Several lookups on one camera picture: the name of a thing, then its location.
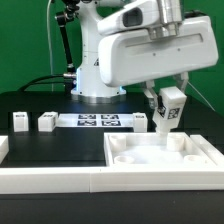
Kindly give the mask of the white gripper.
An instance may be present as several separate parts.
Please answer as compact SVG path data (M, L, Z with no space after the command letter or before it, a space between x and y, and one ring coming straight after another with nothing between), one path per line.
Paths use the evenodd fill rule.
M186 19L176 37L151 40L146 29L104 37L98 55L102 81L110 87L143 82L141 89L151 109L158 106L153 79L174 75L177 88L185 92L187 72L213 66L218 61L208 16Z

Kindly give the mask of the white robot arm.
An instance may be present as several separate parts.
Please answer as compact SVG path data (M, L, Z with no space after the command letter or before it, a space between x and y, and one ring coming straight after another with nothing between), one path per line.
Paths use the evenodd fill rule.
M180 0L62 0L56 14L71 94L111 103L124 86L213 66L216 40L207 16L182 16Z

